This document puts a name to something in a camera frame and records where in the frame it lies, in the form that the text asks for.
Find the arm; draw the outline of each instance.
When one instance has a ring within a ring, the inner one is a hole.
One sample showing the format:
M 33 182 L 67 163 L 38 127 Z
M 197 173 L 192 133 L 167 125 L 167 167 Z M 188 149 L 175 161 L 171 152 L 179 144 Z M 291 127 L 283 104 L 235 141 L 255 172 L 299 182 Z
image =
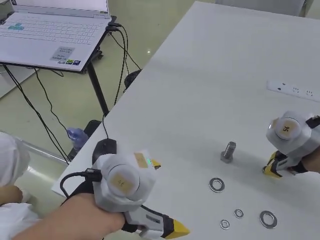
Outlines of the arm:
M 22 192 L 17 186 L 0 186 L 0 206 L 10 203 L 21 203 L 22 198 Z
M 320 147 L 302 159 L 304 168 L 310 172 L 320 173 Z
M 93 194 L 80 193 L 12 240 L 101 240 L 124 224 L 122 213 L 103 211 Z

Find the laptop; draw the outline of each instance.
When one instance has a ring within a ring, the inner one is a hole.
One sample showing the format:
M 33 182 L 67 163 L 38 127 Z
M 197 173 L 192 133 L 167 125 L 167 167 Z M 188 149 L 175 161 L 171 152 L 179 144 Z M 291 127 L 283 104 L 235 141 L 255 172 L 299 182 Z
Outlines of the laptop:
M 0 63 L 81 72 L 111 21 L 108 0 L 10 0 Z

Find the blue plastic bottle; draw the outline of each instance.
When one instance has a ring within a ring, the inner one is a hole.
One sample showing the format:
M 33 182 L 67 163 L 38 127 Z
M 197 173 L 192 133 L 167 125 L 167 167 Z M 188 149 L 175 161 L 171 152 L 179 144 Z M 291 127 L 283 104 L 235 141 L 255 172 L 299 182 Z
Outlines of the blue plastic bottle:
M 72 141 L 73 148 L 76 152 L 79 152 L 80 149 L 86 144 L 89 137 L 88 135 L 80 128 L 69 127 L 67 129 L 69 138 Z

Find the person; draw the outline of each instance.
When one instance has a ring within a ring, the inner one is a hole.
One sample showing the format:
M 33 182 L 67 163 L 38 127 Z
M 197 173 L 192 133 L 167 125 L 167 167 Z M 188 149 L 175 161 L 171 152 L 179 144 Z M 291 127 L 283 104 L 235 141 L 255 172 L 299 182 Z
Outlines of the person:
M 30 194 L 14 185 L 30 162 L 21 141 L 0 132 L 0 239 L 11 240 L 17 233 L 34 225 L 38 215 L 27 201 Z
M 320 173 L 320 147 L 302 160 L 310 172 Z M 100 240 L 123 229 L 135 232 L 122 213 L 110 213 L 95 204 L 91 182 L 83 182 L 60 208 L 12 240 Z

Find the laptop sticker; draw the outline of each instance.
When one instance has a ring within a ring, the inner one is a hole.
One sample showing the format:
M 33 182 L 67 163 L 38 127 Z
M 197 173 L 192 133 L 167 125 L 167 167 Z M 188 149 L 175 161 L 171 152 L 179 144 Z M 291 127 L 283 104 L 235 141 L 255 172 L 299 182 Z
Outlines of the laptop sticker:
M 60 46 L 57 49 L 57 51 L 55 51 L 55 53 L 50 58 L 50 60 L 53 60 L 53 61 L 67 61 L 74 50 L 75 50 L 74 47 Z
M 79 66 L 80 63 L 81 63 L 81 61 L 75 60 L 72 65 Z
M 68 59 L 68 61 L 65 62 L 65 64 L 69 64 L 69 65 L 72 65 L 73 63 L 74 63 L 74 61 L 71 59 Z

